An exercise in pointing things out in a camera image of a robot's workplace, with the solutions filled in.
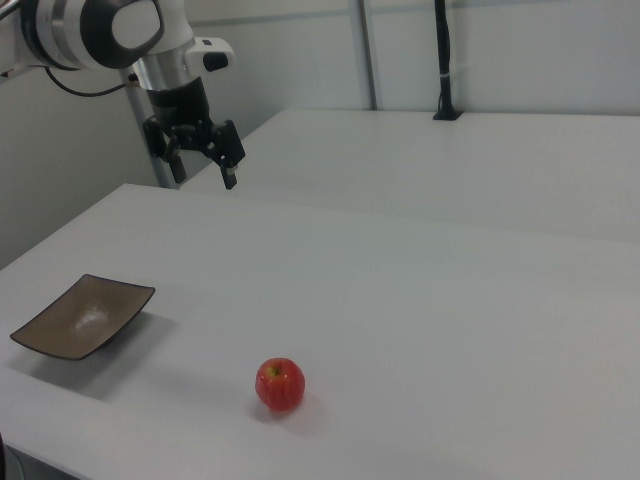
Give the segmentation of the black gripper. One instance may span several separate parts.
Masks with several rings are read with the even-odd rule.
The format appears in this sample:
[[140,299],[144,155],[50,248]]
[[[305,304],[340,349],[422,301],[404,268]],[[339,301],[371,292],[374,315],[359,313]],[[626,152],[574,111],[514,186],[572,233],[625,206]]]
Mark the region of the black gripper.
[[180,149],[201,150],[219,167],[225,188],[232,190],[246,153],[233,121],[215,124],[211,120],[203,81],[198,78],[147,95],[153,115],[143,122],[143,134],[151,156],[165,162],[174,181],[181,184],[187,175]]

